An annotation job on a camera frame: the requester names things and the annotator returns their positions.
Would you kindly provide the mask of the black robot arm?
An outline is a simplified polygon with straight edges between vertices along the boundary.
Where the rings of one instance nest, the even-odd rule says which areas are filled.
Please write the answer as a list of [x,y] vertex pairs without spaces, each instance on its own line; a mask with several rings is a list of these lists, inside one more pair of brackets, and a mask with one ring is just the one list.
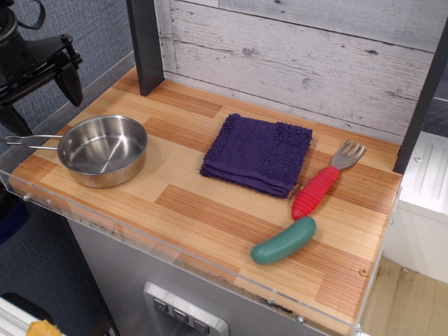
[[18,136],[31,136],[26,120],[13,104],[55,81],[64,96],[74,106],[80,106],[83,91],[78,70],[82,59],[68,34],[24,40],[18,28],[40,29],[45,22],[46,10],[38,1],[38,19],[28,25],[19,21],[11,10],[14,3],[1,2],[1,124]]

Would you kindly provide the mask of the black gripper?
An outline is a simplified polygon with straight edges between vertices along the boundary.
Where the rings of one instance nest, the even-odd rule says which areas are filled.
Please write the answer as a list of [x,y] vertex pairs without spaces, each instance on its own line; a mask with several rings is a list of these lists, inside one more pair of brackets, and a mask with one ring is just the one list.
[[[1,42],[1,103],[12,104],[50,81],[55,81],[74,105],[83,101],[78,76],[80,54],[72,46],[70,35],[39,41],[26,41],[20,35]],[[1,106],[1,124],[14,134],[33,133],[26,120],[12,105]]]

